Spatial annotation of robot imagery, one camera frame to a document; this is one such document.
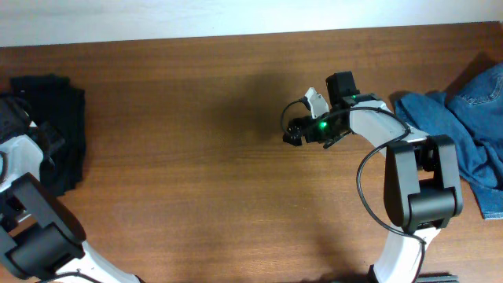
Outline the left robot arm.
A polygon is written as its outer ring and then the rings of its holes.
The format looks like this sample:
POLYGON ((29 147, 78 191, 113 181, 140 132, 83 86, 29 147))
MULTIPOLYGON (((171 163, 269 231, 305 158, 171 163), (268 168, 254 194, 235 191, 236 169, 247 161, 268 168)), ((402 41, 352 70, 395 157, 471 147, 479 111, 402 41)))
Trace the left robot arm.
POLYGON ((2 97, 1 264, 21 280, 141 283, 93 249, 75 215, 42 186, 41 164, 63 145, 23 102, 2 97))

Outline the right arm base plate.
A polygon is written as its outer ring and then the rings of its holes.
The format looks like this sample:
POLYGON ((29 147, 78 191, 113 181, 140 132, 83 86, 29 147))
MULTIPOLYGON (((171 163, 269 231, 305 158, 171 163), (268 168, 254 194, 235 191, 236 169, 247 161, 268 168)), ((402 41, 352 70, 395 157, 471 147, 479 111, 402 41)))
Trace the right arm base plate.
POLYGON ((426 275, 416 279, 416 283, 459 283, 459 277, 452 274, 426 275))

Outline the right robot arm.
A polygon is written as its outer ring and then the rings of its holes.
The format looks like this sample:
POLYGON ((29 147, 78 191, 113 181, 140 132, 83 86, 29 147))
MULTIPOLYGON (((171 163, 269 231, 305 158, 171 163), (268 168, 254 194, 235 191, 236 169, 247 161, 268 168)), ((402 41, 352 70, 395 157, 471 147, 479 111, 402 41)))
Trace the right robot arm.
POLYGON ((464 205, 453 140, 418 130, 376 94, 361 93, 351 72, 337 72, 325 84, 328 97, 311 87, 297 99, 309 115, 280 121, 283 141, 294 146, 317 142, 327 149, 349 134, 366 139, 374 148, 357 169, 361 199, 364 166, 377 153, 384 156, 384 207, 390 222, 381 220, 366 200, 362 205, 388 235, 362 281, 457 282, 453 274, 421 273, 428 246, 464 205))

